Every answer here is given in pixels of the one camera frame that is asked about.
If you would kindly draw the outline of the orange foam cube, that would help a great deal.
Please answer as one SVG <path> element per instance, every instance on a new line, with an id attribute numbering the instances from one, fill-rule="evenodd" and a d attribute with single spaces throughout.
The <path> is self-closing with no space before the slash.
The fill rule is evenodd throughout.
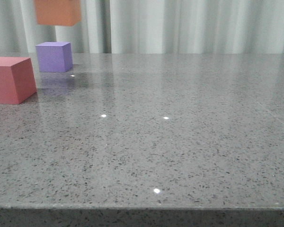
<path id="1" fill-rule="evenodd" d="M 81 21 L 80 0 L 35 0 L 34 6 L 40 25 L 73 26 Z"/>

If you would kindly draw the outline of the pale green curtain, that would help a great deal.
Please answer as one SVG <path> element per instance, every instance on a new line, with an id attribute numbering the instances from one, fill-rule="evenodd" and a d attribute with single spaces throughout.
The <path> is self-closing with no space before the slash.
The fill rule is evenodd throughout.
<path id="1" fill-rule="evenodd" d="M 284 0 L 83 0 L 73 26 L 36 22 L 31 0 L 0 0 L 0 52 L 64 41 L 87 53 L 284 53 Z"/>

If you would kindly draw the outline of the purple foam cube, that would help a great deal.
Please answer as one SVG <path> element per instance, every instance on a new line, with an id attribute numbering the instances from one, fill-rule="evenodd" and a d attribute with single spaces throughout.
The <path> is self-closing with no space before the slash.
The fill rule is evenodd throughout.
<path id="1" fill-rule="evenodd" d="M 70 42 L 45 42 L 35 48 L 40 72 L 67 72 L 73 67 Z"/>

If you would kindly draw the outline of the red foam cube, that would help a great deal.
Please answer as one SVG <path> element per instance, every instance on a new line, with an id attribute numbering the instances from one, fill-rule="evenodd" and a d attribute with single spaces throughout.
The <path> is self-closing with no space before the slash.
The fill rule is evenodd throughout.
<path id="1" fill-rule="evenodd" d="M 30 58 L 0 57 L 0 104 L 20 104 L 36 92 Z"/>

